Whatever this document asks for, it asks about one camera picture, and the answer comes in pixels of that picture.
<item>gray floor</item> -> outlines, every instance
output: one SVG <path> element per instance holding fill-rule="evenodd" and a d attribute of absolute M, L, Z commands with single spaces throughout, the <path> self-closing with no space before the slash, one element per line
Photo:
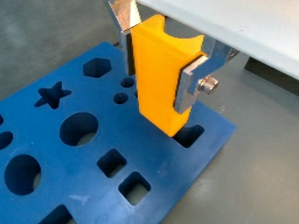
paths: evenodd
<path fill-rule="evenodd" d="M 142 10 L 146 17 L 152 12 Z M 0 0 L 0 99 L 117 35 L 101 0 Z M 299 223 L 299 97 L 240 54 L 200 99 L 237 131 L 164 223 Z"/>

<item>circular hole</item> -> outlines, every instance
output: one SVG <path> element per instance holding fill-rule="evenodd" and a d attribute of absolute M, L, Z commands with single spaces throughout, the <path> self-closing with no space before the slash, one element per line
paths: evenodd
<path fill-rule="evenodd" d="M 130 88 L 134 85 L 134 80 L 132 78 L 124 78 L 120 82 L 122 88 Z"/>
<path fill-rule="evenodd" d="M 2 150 L 13 141 L 13 133 L 6 131 L 0 134 L 0 150 Z"/>
<path fill-rule="evenodd" d="M 124 93 L 114 94 L 113 102 L 116 104 L 122 104 L 126 102 L 128 96 Z"/>
<path fill-rule="evenodd" d="M 97 118 L 89 113 L 77 113 L 60 126 L 60 140 L 69 146 L 82 145 L 96 135 L 97 130 Z"/>
<path fill-rule="evenodd" d="M 14 157 L 4 171 L 4 182 L 9 191 L 17 195 L 32 193 L 40 184 L 40 181 L 34 181 L 38 173 L 41 173 L 41 167 L 32 156 Z"/>

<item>yellow block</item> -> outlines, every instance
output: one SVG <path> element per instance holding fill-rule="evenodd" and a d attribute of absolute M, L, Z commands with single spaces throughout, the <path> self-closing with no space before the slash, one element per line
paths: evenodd
<path fill-rule="evenodd" d="M 201 53 L 203 35 L 175 38 L 164 33 L 164 17 L 154 15 L 132 29 L 138 110 L 172 137 L 188 121 L 173 109 L 181 68 Z"/>

